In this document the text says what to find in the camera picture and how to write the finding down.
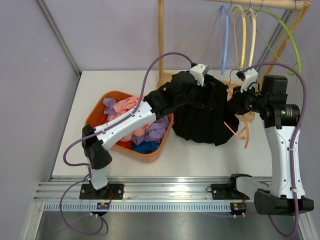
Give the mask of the black t shirt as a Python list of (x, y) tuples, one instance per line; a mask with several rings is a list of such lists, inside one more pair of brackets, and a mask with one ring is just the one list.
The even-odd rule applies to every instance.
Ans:
[(173, 114), (172, 128), (178, 137), (220, 146), (234, 136), (224, 122), (237, 132), (240, 121), (227, 106), (227, 85), (206, 74), (204, 83), (209, 82), (215, 83), (217, 96), (217, 104), (211, 111), (194, 107), (199, 85), (188, 71), (173, 75), (170, 82), (146, 95), (144, 100), (157, 119)]

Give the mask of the light blue clothes hanger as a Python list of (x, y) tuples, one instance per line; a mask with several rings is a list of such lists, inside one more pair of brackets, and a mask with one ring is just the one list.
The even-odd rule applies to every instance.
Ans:
[[(223, 14), (224, 14), (224, 31), (223, 31)], [(218, 10), (219, 30), (220, 30), (220, 68), (221, 75), (225, 74), (228, 52), (229, 52), (229, 31), (230, 31), (230, 18), (229, 9), (225, 4), (222, 4)]]

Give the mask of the orange clothes hanger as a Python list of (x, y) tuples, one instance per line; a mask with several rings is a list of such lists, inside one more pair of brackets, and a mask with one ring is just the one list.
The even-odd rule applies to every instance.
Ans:
[[(228, 95), (232, 98), (232, 92), (229, 90), (229, 84), (231, 83), (231, 74), (233, 71), (237, 71), (239, 72), (240, 70), (238, 68), (232, 69), (229, 73), (229, 83), (227, 84), (227, 93)], [(246, 115), (241, 115), (242, 117), (242, 121), (244, 123), (244, 127), (242, 128), (242, 130), (240, 132), (235, 132), (225, 121), (223, 122), (224, 125), (233, 133), (234, 136), (236, 136), (239, 140), (245, 140), (245, 144), (244, 144), (244, 149), (247, 149), (249, 141), (250, 141), (250, 129), (249, 129), (249, 125), (248, 125), (248, 120), (246, 118)]]

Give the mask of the purple t shirt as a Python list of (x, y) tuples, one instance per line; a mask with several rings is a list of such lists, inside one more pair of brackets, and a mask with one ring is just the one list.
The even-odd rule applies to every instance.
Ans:
[[(139, 95), (131, 96), (118, 102), (116, 102), (114, 98), (105, 98), (103, 103), (107, 106), (107, 110), (105, 110), (104, 113), (108, 115), (108, 121), (112, 121), (130, 109), (134, 108), (139, 99)], [(153, 123), (146, 124), (136, 129), (132, 133), (123, 137), (121, 141), (132, 141), (137, 145), (139, 145), (142, 141), (156, 141), (160, 144), (164, 138), (164, 135), (166, 134), (169, 124), (170, 121), (168, 117), (164, 116)]]

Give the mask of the green clothes hanger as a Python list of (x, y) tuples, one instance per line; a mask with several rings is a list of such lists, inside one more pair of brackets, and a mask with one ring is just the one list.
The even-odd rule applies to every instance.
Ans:
[[(293, 11), (293, 15), (291, 16), (291, 19), (289, 20), (289, 22), (287, 23), (287, 25), (289, 25), (289, 27), (290, 28), (293, 28), (293, 33), (295, 32), (295, 30), (297, 29), (297, 26), (298, 26), (298, 24), (300, 23), (300, 19), (298, 18), (298, 19), (295, 19), (295, 17), (298, 17), (299, 16), (299, 12), (297, 11), (297, 10), (289, 10), (289, 11)], [(280, 34), (280, 42), (277, 42), (276, 44), (275, 44), (275, 47), (274, 47), (274, 49), (275, 49), (275, 51), (277, 51), (278, 50), (278, 47), (280, 47), (281, 46), (281, 43), (282, 43), (282, 40), (284, 39), (285, 37), (284, 37), (284, 33), (281, 33)], [(294, 59), (295, 59), (295, 62), (294, 62), (294, 64), (296, 63), (296, 56), (295, 56), (295, 52), (294, 52), (294, 49), (293, 49), (293, 56), (294, 56)], [(272, 55), (270, 54), (269, 56), (268, 56), (268, 62), (269, 62), (269, 60), (271, 60), (272, 59)], [(301, 61), (301, 57), (300, 57), (300, 62), (301, 62), (301, 72), (300, 72), (300, 74), (302, 73), (302, 61)], [(295, 67), (293, 67), (293, 65), (292, 65), (292, 68), (294, 69), (294, 70), (296, 70), (296, 71), (298, 71), (298, 66), (296, 65)]]

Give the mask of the blue t shirt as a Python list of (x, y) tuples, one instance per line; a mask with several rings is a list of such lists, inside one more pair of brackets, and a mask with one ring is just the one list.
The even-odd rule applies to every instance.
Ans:
[(134, 142), (131, 144), (131, 149), (140, 154), (151, 154), (159, 148), (160, 144), (156, 141), (142, 141), (139, 145)]

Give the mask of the pink t shirt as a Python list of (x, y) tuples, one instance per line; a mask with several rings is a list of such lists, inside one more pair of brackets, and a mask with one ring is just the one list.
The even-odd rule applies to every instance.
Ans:
[(146, 101), (141, 101), (126, 113), (111, 120), (114, 122), (113, 127), (107, 131), (108, 144), (116, 143), (128, 134), (143, 127), (144, 125), (151, 124), (156, 120), (156, 114), (152, 112), (152, 107)]

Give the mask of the cream clothes hanger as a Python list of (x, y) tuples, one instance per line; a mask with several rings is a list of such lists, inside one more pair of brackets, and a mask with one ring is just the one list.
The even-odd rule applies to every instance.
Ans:
[(253, 1), (250, 1), (248, 9), (245, 11), (245, 15), (250, 16), (250, 22), (252, 26), (251, 31), (251, 45), (250, 45), (250, 53), (249, 53), (249, 60), (248, 60), (248, 66), (252, 66), (253, 59), (254, 59), (254, 53), (255, 53), (255, 46), (256, 46), (256, 36), (257, 36), (257, 15), (255, 11), (251, 8)]

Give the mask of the orange t shirt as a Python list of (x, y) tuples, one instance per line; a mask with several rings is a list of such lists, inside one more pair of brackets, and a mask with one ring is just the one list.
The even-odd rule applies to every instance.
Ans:
[(119, 147), (121, 147), (121, 148), (128, 149), (128, 150), (131, 150), (131, 149), (132, 149), (132, 144), (133, 144), (133, 142), (132, 142), (131, 140), (130, 140), (130, 141), (126, 141), (126, 142), (119, 140), (119, 141), (116, 143), (117, 146), (119, 146)]

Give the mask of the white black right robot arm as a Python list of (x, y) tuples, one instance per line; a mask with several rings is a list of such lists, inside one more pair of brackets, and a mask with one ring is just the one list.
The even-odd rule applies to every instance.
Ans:
[(228, 104), (236, 114), (255, 112), (264, 122), (271, 152), (272, 183), (267, 188), (248, 174), (232, 174), (227, 184), (212, 184), (214, 200), (253, 200), (259, 215), (293, 216), (314, 210), (314, 201), (306, 197), (300, 178), (298, 143), (302, 117), (296, 104), (288, 104), (288, 79), (266, 75), (263, 85), (254, 90), (255, 76), (237, 73), (242, 80), (233, 88)]

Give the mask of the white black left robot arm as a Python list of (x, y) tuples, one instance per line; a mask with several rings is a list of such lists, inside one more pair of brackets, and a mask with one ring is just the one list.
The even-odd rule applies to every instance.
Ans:
[(191, 105), (212, 110), (217, 104), (216, 84), (203, 74), (180, 71), (171, 81), (151, 91), (135, 107), (103, 125), (82, 129), (82, 148), (89, 163), (89, 182), (82, 192), (91, 199), (108, 195), (109, 181), (106, 169), (112, 162), (109, 149), (120, 139), (138, 128), (173, 113), (176, 108)]

